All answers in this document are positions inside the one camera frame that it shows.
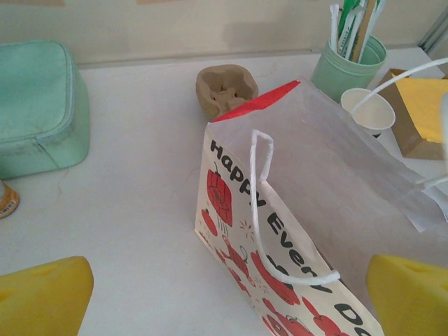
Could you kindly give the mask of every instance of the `white rope handle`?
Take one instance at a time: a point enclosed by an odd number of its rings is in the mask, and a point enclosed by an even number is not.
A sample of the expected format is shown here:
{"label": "white rope handle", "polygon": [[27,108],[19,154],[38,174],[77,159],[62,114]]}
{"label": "white rope handle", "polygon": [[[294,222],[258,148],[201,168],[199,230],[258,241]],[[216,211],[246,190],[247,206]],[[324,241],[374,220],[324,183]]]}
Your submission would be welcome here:
{"label": "white rope handle", "polygon": [[261,261],[265,266],[266,270],[277,280],[291,285],[303,285],[303,286],[319,286],[329,284],[338,280],[341,276],[339,272],[332,272],[324,276],[315,276],[308,278],[296,278],[294,276],[288,276],[278,269],[276,269],[273,264],[269,261],[266,256],[266,252],[263,248],[263,243],[261,242],[260,235],[260,225],[258,223],[258,209],[257,209],[257,176],[256,176],[256,150],[258,137],[263,138],[269,142],[269,150],[266,155],[265,165],[260,175],[260,182],[266,183],[267,176],[269,175],[269,170],[271,167],[272,156],[274,154],[274,140],[269,135],[262,133],[258,130],[252,131],[252,142],[251,142],[251,156],[250,156],[250,169],[251,169],[251,209],[252,209],[252,221],[253,221],[253,231],[255,233],[255,243],[257,244],[258,252],[260,254]]}
{"label": "white rope handle", "polygon": [[[356,110],[359,109],[361,107],[361,105],[363,105],[367,100],[369,100],[370,98],[375,96],[379,91],[387,88],[388,86],[394,84],[395,82],[398,82],[400,79],[402,79],[404,77],[408,77],[412,74],[415,74],[416,72],[425,70],[427,68],[436,67],[437,65],[442,65],[445,63],[448,63],[448,57],[437,59],[435,61],[432,61],[432,62],[429,62],[426,64],[422,64],[413,69],[405,71],[396,77],[389,79],[388,81],[382,83],[380,86],[376,87],[373,91],[371,91],[371,93],[366,95],[363,99],[361,99],[361,101],[359,103],[357,103],[357,105],[355,105],[352,108],[352,110],[350,111],[350,114],[353,116],[354,113],[356,112]],[[447,166],[445,171],[448,173],[448,148],[447,148],[447,146],[448,146],[448,144],[447,144],[447,142],[448,142],[448,98],[446,98],[445,96],[442,99],[442,135],[443,135],[443,142],[444,142],[443,147],[444,147],[445,165]],[[430,178],[428,180],[424,180],[423,182],[416,183],[415,187],[418,189],[424,190],[424,189],[436,186],[437,184],[444,183],[447,181],[448,181],[448,174],[445,174],[445,175],[442,175],[442,176],[439,176],[436,178]]]}

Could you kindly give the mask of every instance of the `table surface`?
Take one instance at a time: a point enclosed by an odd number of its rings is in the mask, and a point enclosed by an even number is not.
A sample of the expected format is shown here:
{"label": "table surface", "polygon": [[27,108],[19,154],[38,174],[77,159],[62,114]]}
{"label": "table surface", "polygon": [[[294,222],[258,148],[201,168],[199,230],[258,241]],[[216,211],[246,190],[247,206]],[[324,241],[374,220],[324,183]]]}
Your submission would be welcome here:
{"label": "table surface", "polygon": [[[252,55],[118,64],[81,71],[90,93],[91,144],[81,164],[7,181],[21,204],[0,222],[0,274],[85,256],[94,291],[80,336],[269,335],[235,281],[193,232],[207,118],[197,73],[246,67],[260,93],[309,78],[318,55]],[[390,50],[391,67],[428,62]],[[420,77],[440,78],[439,69]],[[436,161],[403,159],[389,130],[379,141],[408,167],[438,176]],[[441,187],[448,193],[448,186]]]}

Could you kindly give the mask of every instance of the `green cup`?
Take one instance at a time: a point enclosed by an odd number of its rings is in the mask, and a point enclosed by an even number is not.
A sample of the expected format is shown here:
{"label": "green cup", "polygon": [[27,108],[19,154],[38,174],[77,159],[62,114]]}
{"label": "green cup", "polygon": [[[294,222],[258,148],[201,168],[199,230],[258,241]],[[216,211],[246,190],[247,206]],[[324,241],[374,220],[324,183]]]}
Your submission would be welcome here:
{"label": "green cup", "polygon": [[328,42],[311,76],[311,82],[339,103],[342,94],[348,89],[365,89],[369,85],[382,67],[386,55],[383,43],[373,36],[365,45],[360,63],[344,59],[331,49]]}

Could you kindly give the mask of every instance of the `gift bag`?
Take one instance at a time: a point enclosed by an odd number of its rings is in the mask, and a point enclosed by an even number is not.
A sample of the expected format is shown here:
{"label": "gift bag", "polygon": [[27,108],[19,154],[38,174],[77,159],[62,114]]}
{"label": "gift bag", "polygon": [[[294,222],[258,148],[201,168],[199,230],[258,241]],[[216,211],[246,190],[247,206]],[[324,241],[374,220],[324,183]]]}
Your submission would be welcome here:
{"label": "gift bag", "polygon": [[207,125],[195,231],[273,335],[383,335],[371,257],[446,267],[444,195],[347,114],[301,80]]}

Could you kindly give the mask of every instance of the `white paper cup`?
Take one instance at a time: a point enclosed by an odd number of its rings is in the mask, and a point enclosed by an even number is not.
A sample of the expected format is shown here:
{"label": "white paper cup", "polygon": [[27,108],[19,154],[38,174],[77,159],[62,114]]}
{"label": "white paper cup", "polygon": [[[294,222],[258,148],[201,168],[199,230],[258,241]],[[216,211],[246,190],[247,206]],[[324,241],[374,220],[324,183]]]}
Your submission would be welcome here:
{"label": "white paper cup", "polygon": [[[353,107],[369,93],[371,93],[370,90],[360,88],[347,90],[341,96],[341,106],[351,113]],[[352,114],[352,117],[367,133],[376,138],[384,130],[392,127],[395,122],[395,112],[392,106],[379,94],[374,95],[364,105],[361,105]]]}

